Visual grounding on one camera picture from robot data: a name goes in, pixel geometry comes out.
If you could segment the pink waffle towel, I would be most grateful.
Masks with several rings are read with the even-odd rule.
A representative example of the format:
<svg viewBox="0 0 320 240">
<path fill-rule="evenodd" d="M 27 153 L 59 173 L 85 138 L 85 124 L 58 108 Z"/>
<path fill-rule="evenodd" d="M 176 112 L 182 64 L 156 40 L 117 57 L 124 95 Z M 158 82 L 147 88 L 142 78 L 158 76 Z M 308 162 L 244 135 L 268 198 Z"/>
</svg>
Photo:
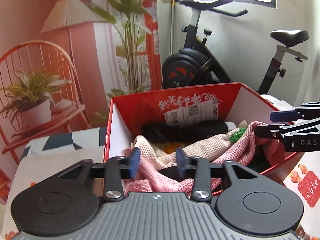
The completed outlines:
<svg viewBox="0 0 320 240">
<path fill-rule="evenodd" d="M 235 143 L 226 153 L 215 161 L 214 164 L 221 164 L 227 159 L 239 162 L 247 166 L 253 159 L 257 146 L 262 146 L 267 160 L 271 160 L 276 152 L 280 149 L 278 139 L 259 139 L 255 136 L 255 128 L 262 122 L 253 121 L 248 124 L 247 129 L 240 129 L 231 137 Z M 140 155 L 140 165 L 137 177 L 133 181 L 125 183 L 125 193 L 129 192 L 185 192 L 190 194 L 193 179 L 185 179 L 178 182 L 157 171 L 153 166 Z"/>
</svg>

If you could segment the black soft cloth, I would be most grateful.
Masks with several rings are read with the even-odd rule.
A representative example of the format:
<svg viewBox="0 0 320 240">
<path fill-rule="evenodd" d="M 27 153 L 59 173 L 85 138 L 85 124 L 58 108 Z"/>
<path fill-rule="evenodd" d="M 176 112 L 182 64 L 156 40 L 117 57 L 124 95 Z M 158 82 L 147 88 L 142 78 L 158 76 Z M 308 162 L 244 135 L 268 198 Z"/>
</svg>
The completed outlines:
<svg viewBox="0 0 320 240">
<path fill-rule="evenodd" d="M 150 142 L 193 143 L 215 135 L 227 134 L 233 129 L 236 129 L 235 123 L 219 120 L 208 120 L 186 127 L 150 124 L 142 127 L 142 136 Z"/>
</svg>

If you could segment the beige knit cloth green patch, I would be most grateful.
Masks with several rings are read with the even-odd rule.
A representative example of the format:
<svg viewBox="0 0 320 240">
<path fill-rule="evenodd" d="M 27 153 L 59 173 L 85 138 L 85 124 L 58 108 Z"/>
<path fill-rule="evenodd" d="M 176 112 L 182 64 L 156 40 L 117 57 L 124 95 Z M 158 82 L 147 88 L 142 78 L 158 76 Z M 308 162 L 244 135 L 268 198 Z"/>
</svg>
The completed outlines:
<svg viewBox="0 0 320 240">
<path fill-rule="evenodd" d="M 202 157 L 209 161 L 215 161 L 235 145 L 231 141 L 231 137 L 242 128 L 248 128 L 248 123 L 245 120 L 227 134 L 218 134 L 195 142 L 185 146 L 182 150 L 189 157 Z M 141 156 L 157 171 L 176 165 L 176 146 L 169 153 L 165 153 L 158 146 L 148 142 L 142 135 L 137 136 L 131 146 L 138 147 L 141 151 Z"/>
</svg>

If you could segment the red cardboard box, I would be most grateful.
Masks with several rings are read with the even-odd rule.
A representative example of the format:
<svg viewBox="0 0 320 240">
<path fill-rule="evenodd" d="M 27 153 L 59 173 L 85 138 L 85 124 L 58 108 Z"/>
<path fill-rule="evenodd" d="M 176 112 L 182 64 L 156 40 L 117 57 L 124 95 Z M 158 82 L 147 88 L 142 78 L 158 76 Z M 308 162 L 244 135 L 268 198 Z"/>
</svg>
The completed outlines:
<svg viewBox="0 0 320 240">
<path fill-rule="evenodd" d="M 186 116 L 193 114 L 195 110 L 199 111 L 199 116 L 228 121 L 225 113 L 218 113 L 219 102 L 214 93 L 223 99 L 235 99 L 241 88 L 259 95 L 242 83 L 227 83 L 154 90 L 113 98 L 107 122 L 106 136 L 108 138 L 105 143 L 105 159 L 127 155 L 128 151 L 133 148 L 131 144 L 137 136 L 142 135 L 142 127 L 147 124 L 180 126 L 187 123 Z M 292 158 L 294 154 L 300 157 L 303 155 L 302 152 L 287 154 L 289 158 Z M 276 165 L 270 163 L 270 160 L 267 161 L 270 168 L 264 170 L 263 175 L 280 183 L 281 181 L 275 175 L 282 173 L 284 165 L 276 168 Z"/>
</svg>

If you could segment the patterned white tablecloth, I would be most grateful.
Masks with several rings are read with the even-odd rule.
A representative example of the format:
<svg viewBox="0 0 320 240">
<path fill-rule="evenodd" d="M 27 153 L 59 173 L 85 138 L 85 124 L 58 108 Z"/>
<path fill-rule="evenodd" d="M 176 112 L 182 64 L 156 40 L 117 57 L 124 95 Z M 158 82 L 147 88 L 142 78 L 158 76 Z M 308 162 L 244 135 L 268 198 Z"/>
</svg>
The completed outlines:
<svg viewBox="0 0 320 240">
<path fill-rule="evenodd" d="M 269 95 L 259 96 L 244 88 L 239 90 L 235 99 L 223 99 L 217 93 L 214 93 L 214 96 L 219 102 L 218 113 L 225 113 L 226 120 L 236 124 L 242 121 L 269 123 L 269 114 L 272 111 L 292 108 L 284 101 Z M 27 144 L 24 150 L 25 156 L 17 168 L 5 207 L 2 239 L 12 239 L 18 232 L 10 213 L 14 197 L 81 159 L 92 158 L 96 162 L 101 162 L 105 157 L 103 148 L 108 138 L 106 133 L 104 127 L 93 128 L 69 135 L 60 134 L 34 139 Z M 66 142 L 67 137 L 71 137 L 73 141 Z M 311 237 L 318 237 L 319 203 L 310 206 L 306 200 L 310 196 L 307 189 L 311 187 L 311 183 L 314 182 L 315 186 L 319 185 L 319 152 L 306 152 L 301 157 L 294 154 L 289 158 L 289 154 L 280 147 L 271 146 L 268 142 L 264 145 L 274 151 L 274 154 L 266 155 L 270 163 L 275 164 L 276 168 L 284 165 L 282 173 L 275 177 L 295 191 L 303 200 L 306 210 L 301 222 L 302 228 Z"/>
</svg>

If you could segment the black exercise bike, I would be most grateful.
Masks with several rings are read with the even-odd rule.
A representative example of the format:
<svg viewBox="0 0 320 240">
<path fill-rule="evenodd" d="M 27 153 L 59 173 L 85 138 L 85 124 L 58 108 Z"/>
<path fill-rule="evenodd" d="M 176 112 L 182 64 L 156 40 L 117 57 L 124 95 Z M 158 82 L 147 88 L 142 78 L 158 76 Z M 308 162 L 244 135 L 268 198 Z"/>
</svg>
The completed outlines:
<svg viewBox="0 0 320 240">
<path fill-rule="evenodd" d="M 244 16 L 248 13 L 246 9 L 236 13 L 218 9 L 219 6 L 232 1 L 215 0 L 205 3 L 200 0 L 178 0 L 181 5 L 192 9 L 192 17 L 190 23 L 182 27 L 182 31 L 186 34 L 184 46 L 178 53 L 170 55 L 162 65 L 162 87 L 164 89 L 230 83 L 232 81 L 231 77 L 206 46 L 212 31 L 205 29 L 205 37 L 202 40 L 197 36 L 199 20 L 203 11 L 211 11 L 233 18 Z M 268 93 L 277 75 L 284 77 L 286 70 L 281 67 L 281 62 L 286 53 L 295 56 L 295 59 L 299 62 L 308 59 L 306 55 L 293 49 L 294 46 L 309 39 L 309 33 L 306 30 L 274 30 L 270 36 L 280 44 L 277 45 L 276 53 L 260 84 L 259 94 Z"/>
</svg>

